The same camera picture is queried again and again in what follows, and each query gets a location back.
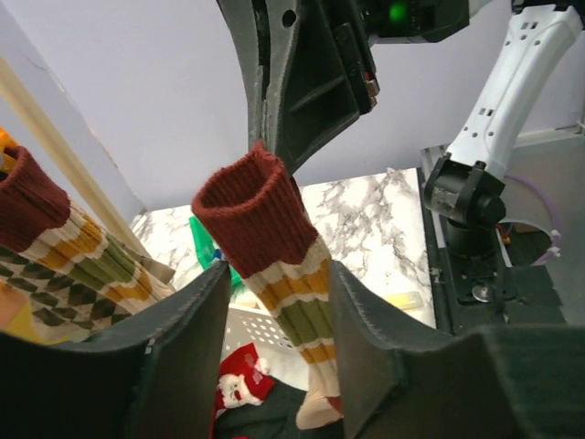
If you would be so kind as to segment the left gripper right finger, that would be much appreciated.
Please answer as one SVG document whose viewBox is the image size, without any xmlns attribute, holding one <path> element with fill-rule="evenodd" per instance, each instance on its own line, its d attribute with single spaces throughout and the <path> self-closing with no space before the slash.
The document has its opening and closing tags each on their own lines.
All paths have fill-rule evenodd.
<svg viewBox="0 0 585 439">
<path fill-rule="evenodd" d="M 584 330 L 428 327 L 330 265 L 348 438 L 581 438 Z"/>
</svg>

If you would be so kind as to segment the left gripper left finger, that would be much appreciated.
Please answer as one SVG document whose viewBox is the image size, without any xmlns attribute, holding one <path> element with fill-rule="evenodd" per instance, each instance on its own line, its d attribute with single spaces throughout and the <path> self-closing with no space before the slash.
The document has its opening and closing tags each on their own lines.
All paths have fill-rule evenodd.
<svg viewBox="0 0 585 439">
<path fill-rule="evenodd" d="M 229 267 L 82 342 L 1 337 L 4 438 L 207 438 Z"/>
</svg>

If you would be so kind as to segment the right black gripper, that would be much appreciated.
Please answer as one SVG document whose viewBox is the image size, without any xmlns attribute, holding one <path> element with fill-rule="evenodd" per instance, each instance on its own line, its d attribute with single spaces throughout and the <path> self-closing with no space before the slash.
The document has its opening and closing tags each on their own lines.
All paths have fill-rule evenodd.
<svg viewBox="0 0 585 439">
<path fill-rule="evenodd" d="M 376 105 L 372 46 L 437 43 L 471 18 L 467 1 L 217 4 L 239 62 L 250 147 L 261 139 L 291 175 Z"/>
</svg>

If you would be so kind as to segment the beige brown argyle sock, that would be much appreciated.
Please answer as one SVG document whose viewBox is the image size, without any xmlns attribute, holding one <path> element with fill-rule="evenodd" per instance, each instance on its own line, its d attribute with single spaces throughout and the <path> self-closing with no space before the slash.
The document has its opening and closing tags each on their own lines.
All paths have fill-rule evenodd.
<svg viewBox="0 0 585 439">
<path fill-rule="evenodd" d="M 131 315 L 84 284 L 6 248 L 1 250 L 1 284 L 24 295 L 33 330 L 44 341 L 89 335 Z"/>
</svg>

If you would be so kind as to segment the striped argyle sock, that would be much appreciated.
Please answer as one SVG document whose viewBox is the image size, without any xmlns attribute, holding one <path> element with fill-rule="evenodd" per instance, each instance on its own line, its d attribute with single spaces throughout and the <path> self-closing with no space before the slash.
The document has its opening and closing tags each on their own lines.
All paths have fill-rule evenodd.
<svg viewBox="0 0 585 439">
<path fill-rule="evenodd" d="M 72 201 L 23 146 L 1 181 L 1 246 L 136 314 L 175 292 Z"/>
</svg>

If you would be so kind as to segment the white oval clip hanger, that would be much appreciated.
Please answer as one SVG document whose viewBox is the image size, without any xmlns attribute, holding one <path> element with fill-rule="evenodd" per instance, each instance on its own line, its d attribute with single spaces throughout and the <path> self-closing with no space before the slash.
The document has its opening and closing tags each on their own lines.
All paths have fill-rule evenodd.
<svg viewBox="0 0 585 439">
<path fill-rule="evenodd" d="M 1 172 L 3 174 L 9 174 L 16 166 L 17 159 L 7 153 L 8 148 L 16 146 L 17 143 L 10 134 L 4 128 L 0 128 Z"/>
</svg>

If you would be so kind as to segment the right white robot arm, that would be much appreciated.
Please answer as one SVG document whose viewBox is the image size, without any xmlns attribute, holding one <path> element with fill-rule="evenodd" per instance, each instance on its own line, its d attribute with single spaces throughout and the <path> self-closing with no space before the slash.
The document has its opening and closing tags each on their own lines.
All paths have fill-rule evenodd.
<svg viewBox="0 0 585 439">
<path fill-rule="evenodd" d="M 371 112 L 376 44 L 438 43 L 470 24 L 480 1 L 222 1 L 248 103 L 251 141 L 289 173 Z M 494 251 L 512 148 L 553 69 L 584 29 L 581 1 L 515 1 L 498 59 L 462 130 L 423 191 L 447 222 L 448 250 Z"/>
</svg>

